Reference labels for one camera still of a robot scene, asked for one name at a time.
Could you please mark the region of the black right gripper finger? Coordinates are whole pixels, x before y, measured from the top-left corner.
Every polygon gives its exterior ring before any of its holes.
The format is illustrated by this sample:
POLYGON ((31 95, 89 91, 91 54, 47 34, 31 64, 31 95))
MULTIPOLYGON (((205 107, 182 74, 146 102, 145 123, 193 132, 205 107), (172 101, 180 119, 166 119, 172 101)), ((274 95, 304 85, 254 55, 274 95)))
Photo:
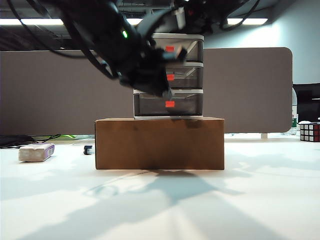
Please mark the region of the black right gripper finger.
POLYGON ((178 29, 177 16, 171 9, 162 9, 148 13, 137 25, 140 34, 170 33, 178 29))

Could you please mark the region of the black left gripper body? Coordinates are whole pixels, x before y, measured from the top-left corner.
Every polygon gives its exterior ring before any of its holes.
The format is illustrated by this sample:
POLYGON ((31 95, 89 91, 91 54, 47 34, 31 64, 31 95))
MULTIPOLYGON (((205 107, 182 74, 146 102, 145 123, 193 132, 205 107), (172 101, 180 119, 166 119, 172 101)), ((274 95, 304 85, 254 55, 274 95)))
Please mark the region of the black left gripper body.
POLYGON ((147 53, 130 72, 119 77, 122 86, 162 97, 170 89, 166 74, 166 64, 172 61, 172 53, 156 48, 147 53))

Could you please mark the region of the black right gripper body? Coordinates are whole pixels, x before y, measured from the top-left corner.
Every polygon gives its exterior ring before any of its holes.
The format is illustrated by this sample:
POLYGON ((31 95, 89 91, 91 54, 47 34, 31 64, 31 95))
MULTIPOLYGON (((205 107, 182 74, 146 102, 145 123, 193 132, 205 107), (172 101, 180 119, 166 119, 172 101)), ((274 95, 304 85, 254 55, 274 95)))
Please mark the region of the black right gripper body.
POLYGON ((184 4, 186 33, 212 33, 212 19, 209 16, 207 0, 189 0, 184 4))

